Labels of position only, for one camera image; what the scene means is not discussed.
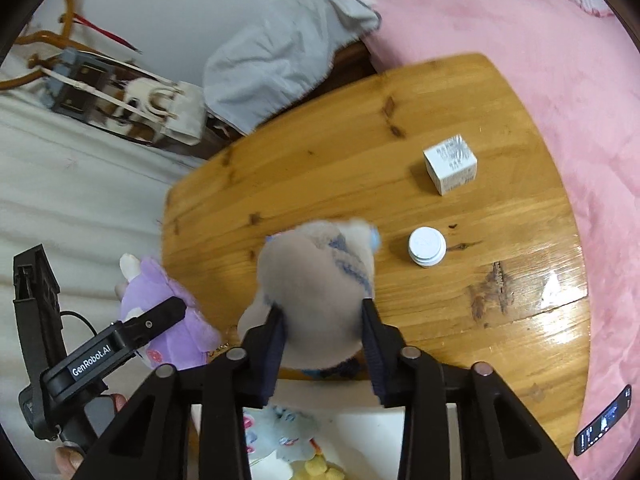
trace pink blanket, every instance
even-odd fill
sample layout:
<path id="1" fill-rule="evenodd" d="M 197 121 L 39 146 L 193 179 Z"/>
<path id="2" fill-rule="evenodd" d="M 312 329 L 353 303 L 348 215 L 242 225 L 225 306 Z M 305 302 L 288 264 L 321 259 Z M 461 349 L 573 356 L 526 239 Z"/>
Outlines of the pink blanket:
<path id="1" fill-rule="evenodd" d="M 622 25 L 568 0 L 376 0 L 375 7 L 382 28 L 366 44 L 380 70 L 482 52 L 545 139 L 588 274 L 591 359 L 579 429 L 627 383 L 640 395 L 640 54 Z M 571 464 L 581 479 L 610 479 L 639 437 L 636 399 Z"/>

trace small cardboard box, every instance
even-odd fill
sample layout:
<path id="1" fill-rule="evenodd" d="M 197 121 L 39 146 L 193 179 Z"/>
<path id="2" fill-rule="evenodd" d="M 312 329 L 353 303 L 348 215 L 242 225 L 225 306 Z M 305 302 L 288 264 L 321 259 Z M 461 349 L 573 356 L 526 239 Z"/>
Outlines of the small cardboard box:
<path id="1" fill-rule="evenodd" d="M 424 150 L 424 161 L 427 172 L 441 195 L 471 182 L 478 170 L 476 156 L 459 135 Z"/>

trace purple plush toy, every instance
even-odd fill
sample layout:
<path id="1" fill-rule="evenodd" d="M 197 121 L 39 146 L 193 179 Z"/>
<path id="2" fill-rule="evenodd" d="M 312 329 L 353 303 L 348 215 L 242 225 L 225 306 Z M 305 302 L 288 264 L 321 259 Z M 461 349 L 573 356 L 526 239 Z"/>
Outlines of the purple plush toy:
<path id="1" fill-rule="evenodd" d="M 145 363 L 151 368 L 171 363 L 178 370 L 206 364 L 207 352 L 216 350 L 222 338 L 204 319 L 189 291 L 169 278 L 152 258 L 140 261 L 132 254 L 124 254 L 120 259 L 120 269 L 128 282 L 116 287 L 116 294 L 122 302 L 121 321 L 140 316 L 172 296 L 177 296 L 187 305 L 182 321 L 140 349 Z"/>

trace wooden table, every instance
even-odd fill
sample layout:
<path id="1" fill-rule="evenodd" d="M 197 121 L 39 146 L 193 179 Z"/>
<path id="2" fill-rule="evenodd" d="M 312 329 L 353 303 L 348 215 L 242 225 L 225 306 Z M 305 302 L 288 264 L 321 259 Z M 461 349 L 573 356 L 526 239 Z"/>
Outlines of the wooden table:
<path id="1" fill-rule="evenodd" d="M 422 150 L 455 134 L 478 177 L 441 197 Z M 589 360 L 580 240 L 542 138 L 486 58 L 372 76 L 227 148 L 168 194 L 164 264 L 224 330 L 252 301 L 265 236 L 351 217 L 382 235 L 383 320 L 442 362 L 490 362 L 568 453 Z M 430 269 L 407 253 L 421 225 L 449 248 Z"/>

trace human hand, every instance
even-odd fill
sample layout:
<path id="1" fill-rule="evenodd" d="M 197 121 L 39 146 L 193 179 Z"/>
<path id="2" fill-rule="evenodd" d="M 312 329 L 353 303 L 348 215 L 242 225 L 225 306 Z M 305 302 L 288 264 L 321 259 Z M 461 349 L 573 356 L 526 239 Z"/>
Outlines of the human hand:
<path id="1" fill-rule="evenodd" d="M 116 412 L 119 412 L 127 399 L 121 394 L 111 394 Z M 71 480 L 82 463 L 82 455 L 70 447 L 59 447 L 55 453 L 56 466 L 63 480 Z"/>

